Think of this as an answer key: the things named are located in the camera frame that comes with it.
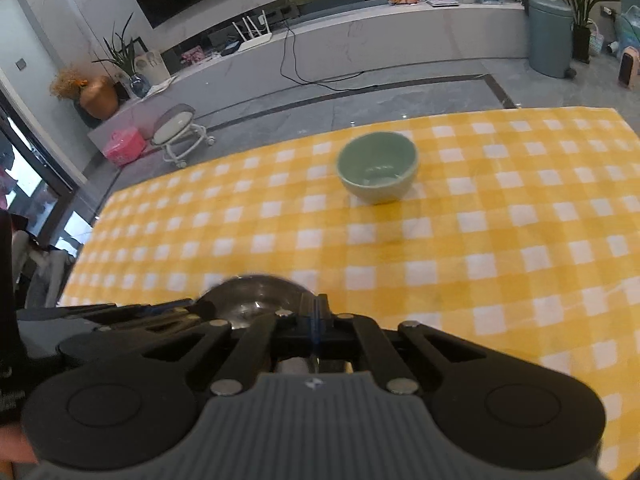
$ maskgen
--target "bowl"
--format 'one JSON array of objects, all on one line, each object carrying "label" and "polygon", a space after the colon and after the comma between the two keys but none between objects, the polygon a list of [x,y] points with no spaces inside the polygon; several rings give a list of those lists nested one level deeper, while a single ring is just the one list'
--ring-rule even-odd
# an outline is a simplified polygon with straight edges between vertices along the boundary
[{"label": "bowl", "polygon": [[342,149],[337,171],[344,187],[365,202],[392,202],[411,188],[418,171],[418,150],[401,134],[374,132]]},{"label": "bowl", "polygon": [[235,276],[210,288],[190,308],[202,319],[226,319],[233,328],[246,328],[262,314],[281,308],[296,314],[305,313],[313,305],[315,296],[302,285],[268,274]]}]

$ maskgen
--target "rolling stool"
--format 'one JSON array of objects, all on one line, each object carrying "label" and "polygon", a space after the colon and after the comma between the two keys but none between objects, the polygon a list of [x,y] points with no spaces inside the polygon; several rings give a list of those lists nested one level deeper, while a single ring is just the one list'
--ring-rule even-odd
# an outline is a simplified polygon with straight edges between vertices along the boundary
[{"label": "rolling stool", "polygon": [[[151,138],[151,145],[161,147],[164,150],[162,160],[172,162],[178,166],[178,168],[187,167],[187,161],[184,160],[184,157],[195,150],[203,140],[206,141],[209,146],[216,142],[215,137],[207,135],[207,129],[204,126],[191,122],[193,121],[194,114],[194,108],[189,105],[175,105],[166,111],[156,121],[154,126],[154,136]],[[174,153],[172,144],[179,142],[182,137],[190,133],[197,135],[196,141],[179,155]]]}]

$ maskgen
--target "pink plastic bag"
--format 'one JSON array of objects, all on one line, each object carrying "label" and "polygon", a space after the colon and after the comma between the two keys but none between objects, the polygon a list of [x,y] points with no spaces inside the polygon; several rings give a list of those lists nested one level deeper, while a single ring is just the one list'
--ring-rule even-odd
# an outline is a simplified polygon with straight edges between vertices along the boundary
[{"label": "pink plastic bag", "polygon": [[136,160],[145,150],[146,140],[135,127],[116,130],[111,134],[102,153],[118,166],[124,166]]}]

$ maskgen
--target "blue-gray trash can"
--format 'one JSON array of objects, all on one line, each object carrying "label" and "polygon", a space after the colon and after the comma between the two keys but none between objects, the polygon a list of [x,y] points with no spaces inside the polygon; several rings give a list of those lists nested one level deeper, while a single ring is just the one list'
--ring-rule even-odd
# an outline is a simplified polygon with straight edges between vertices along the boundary
[{"label": "blue-gray trash can", "polygon": [[573,77],[571,69],[574,12],[562,0],[529,0],[529,64],[557,78]]}]

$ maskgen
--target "blue glass vase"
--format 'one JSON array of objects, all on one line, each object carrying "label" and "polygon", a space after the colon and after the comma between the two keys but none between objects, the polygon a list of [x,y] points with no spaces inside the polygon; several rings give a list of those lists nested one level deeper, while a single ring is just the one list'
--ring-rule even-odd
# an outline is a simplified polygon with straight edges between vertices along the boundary
[{"label": "blue glass vase", "polygon": [[140,98],[143,98],[148,94],[149,90],[151,90],[149,79],[138,72],[131,76],[129,86],[131,87],[131,91]]}]

